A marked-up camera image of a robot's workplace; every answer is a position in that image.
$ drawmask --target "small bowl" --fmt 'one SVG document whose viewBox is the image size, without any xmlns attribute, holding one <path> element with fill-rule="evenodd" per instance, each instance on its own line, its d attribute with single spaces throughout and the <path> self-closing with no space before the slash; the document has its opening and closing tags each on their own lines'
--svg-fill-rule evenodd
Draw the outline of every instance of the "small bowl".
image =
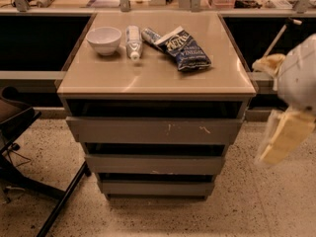
<svg viewBox="0 0 316 237">
<path fill-rule="evenodd" d="M 86 39 L 100 55 L 111 55 L 119 47 L 121 31 L 111 27 L 96 28 L 87 34 Z"/>
</svg>

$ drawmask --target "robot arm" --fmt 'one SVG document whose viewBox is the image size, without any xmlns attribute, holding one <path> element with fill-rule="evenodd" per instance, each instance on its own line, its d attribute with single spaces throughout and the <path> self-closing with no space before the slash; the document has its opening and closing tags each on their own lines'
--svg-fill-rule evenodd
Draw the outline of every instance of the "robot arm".
<svg viewBox="0 0 316 237">
<path fill-rule="evenodd" d="M 272 111 L 265 139 L 258 150 L 258 162 L 273 165 L 315 129 L 316 35 L 310 36 L 287 56 L 264 56 L 254 62 L 253 68 L 274 77 L 277 95 L 289 105 L 284 113 Z"/>
</svg>

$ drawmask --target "floor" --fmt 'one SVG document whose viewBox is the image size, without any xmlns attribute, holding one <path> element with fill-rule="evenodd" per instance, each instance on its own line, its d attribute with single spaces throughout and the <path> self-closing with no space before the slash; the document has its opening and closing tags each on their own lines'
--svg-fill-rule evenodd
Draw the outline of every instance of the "floor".
<svg viewBox="0 0 316 237">
<path fill-rule="evenodd" d="M 207 200 L 106 198 L 95 176 L 85 177 L 47 236 L 315 236 L 316 133 L 281 164 L 254 165 L 264 122 L 245 122 Z M 84 153 L 63 118 L 38 119 L 19 139 L 32 159 L 26 176 L 66 189 Z M 16 164 L 26 160 L 13 157 Z M 36 236 L 55 200 L 20 190 L 0 205 L 0 236 Z"/>
</svg>

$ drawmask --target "chair leg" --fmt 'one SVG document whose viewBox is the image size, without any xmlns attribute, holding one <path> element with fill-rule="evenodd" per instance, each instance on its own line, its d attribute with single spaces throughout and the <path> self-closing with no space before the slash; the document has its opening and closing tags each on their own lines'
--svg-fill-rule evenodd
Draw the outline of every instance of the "chair leg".
<svg viewBox="0 0 316 237">
<path fill-rule="evenodd" d="M 23 189 L 41 193 L 51 198 L 61 199 L 64 191 L 25 177 L 3 155 L 0 154 L 0 178 Z"/>
<path fill-rule="evenodd" d="M 8 196 L 4 193 L 4 191 L 2 190 L 2 188 L 0 187 L 0 197 L 3 200 L 2 203 L 9 203 L 10 199 L 8 198 Z"/>
</svg>

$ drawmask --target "drawer cabinet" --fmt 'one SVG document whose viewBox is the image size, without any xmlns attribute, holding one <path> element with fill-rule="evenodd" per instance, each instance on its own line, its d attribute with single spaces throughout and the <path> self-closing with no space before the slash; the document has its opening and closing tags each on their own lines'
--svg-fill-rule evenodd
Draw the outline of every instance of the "drawer cabinet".
<svg viewBox="0 0 316 237">
<path fill-rule="evenodd" d="M 70 130 L 107 198 L 207 198 L 255 85 L 217 13 L 104 11 L 91 28 L 111 23 L 124 32 L 131 21 L 162 34 L 183 26 L 211 66 L 179 72 L 173 59 L 147 44 L 137 62 L 125 48 L 102 57 L 84 39 L 58 88 Z"/>
</svg>

